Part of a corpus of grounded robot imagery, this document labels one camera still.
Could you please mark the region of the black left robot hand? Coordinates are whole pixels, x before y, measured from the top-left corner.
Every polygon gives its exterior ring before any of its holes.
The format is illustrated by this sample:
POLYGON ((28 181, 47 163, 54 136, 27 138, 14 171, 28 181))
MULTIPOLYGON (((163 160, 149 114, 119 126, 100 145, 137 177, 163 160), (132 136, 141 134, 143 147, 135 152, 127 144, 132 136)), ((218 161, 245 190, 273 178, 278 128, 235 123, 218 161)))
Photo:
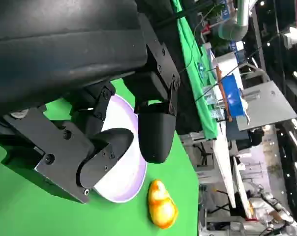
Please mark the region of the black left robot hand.
POLYGON ((133 0, 0 0, 3 163, 52 195, 87 203, 130 148, 126 128, 102 130, 111 81, 135 97, 138 141, 166 161, 180 76, 133 0))

